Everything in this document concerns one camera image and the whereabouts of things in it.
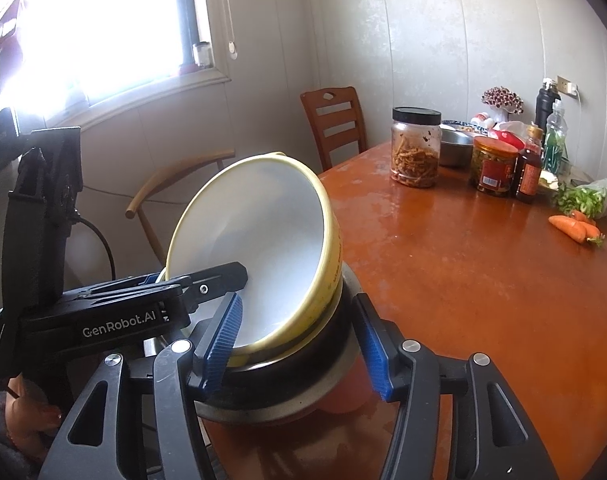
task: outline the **wooden table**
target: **wooden table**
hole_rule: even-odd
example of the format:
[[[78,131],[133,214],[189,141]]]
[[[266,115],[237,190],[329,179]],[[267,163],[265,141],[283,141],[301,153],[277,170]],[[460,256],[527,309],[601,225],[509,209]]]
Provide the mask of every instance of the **wooden table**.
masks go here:
[[[509,381],[562,480],[607,443],[607,240],[579,246],[553,210],[487,196],[442,169],[433,189],[390,180],[382,145],[325,173],[344,258],[379,314],[434,352],[483,351]],[[600,221],[607,235],[607,219]],[[451,407],[442,399],[435,478],[445,478]],[[278,428],[207,424],[232,480],[378,479],[396,415],[373,394],[348,415]]]

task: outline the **plastic jar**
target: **plastic jar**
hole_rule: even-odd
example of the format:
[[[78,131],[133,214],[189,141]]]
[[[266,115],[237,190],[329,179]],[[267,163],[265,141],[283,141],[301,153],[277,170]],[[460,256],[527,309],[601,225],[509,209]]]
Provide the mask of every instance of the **plastic jar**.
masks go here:
[[[391,178],[410,187],[437,181],[441,113],[427,108],[392,109]]]
[[[470,183],[479,191],[508,196],[519,150],[490,137],[475,137],[473,145]]]

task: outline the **silver screw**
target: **silver screw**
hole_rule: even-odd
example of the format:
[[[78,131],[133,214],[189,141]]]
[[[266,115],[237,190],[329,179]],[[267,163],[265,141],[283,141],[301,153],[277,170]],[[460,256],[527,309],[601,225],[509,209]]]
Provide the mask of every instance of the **silver screw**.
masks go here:
[[[414,339],[407,339],[401,344],[401,348],[403,348],[407,352],[414,353],[421,350],[421,345],[419,344],[419,341],[415,341]]]
[[[110,354],[104,359],[104,363],[108,366],[116,366],[121,362],[121,355],[119,354]]]
[[[183,354],[183,352],[187,352],[189,348],[190,341],[187,339],[179,339],[170,345],[170,349],[175,352],[175,354]]]
[[[490,358],[486,354],[475,354],[472,356],[472,360],[479,366],[488,366],[490,364]]]

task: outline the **wall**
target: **wall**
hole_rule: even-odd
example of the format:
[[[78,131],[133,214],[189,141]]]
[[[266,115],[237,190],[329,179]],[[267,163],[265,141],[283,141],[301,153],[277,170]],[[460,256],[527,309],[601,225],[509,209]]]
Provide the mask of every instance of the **wall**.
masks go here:
[[[579,85],[567,108],[571,161],[607,176],[607,31],[586,0],[309,0],[322,86],[354,85],[371,144],[392,106],[469,120],[503,85],[534,116],[545,76]]]
[[[87,187],[78,209],[104,232],[120,276],[160,270],[139,221],[124,215],[129,196],[155,169],[234,148],[238,158],[283,151],[320,170],[299,102],[314,86],[303,0],[231,0],[231,12],[239,56],[229,60],[230,82],[154,101],[82,132]],[[144,206],[166,247],[185,204],[213,174],[197,172],[155,197],[166,203]],[[0,178],[0,255],[5,196],[13,185],[13,178]],[[103,247],[83,225],[73,228],[67,262],[83,283],[110,278]]]

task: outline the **wooden chair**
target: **wooden chair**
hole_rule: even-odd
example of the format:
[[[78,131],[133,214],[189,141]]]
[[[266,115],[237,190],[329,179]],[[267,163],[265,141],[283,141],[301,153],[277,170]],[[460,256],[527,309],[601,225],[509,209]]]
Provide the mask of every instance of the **wooden chair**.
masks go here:
[[[152,176],[132,199],[128,209],[126,209],[126,218],[132,219],[135,217],[135,214],[139,217],[142,227],[144,228],[146,238],[148,238],[148,243],[152,248],[152,252],[154,252],[154,255],[157,257],[162,266],[166,265],[167,252],[164,250],[164,248],[162,248],[159,238],[157,238],[157,235],[152,229],[151,223],[144,213],[142,208],[143,203],[155,193],[159,193],[160,191],[167,189],[185,176],[188,176],[190,173],[197,171],[199,168],[212,164],[213,162],[216,162],[218,171],[223,170],[224,160],[227,158],[234,158],[234,150],[211,153],[209,155],[192,156],[189,158],[184,158],[174,164],[171,164],[170,166],[160,168],[152,174]]]
[[[363,112],[359,104],[357,90],[354,87],[322,88],[313,92],[304,92],[301,94],[301,100],[312,128],[314,140],[317,143],[321,167],[324,171],[330,170],[332,167],[330,160],[330,152],[332,150],[355,141],[359,145],[359,153],[363,153],[368,149]],[[350,108],[346,110],[319,114],[319,108],[346,103],[350,103]],[[325,130],[351,122],[355,123],[353,128],[328,137],[325,136]]]

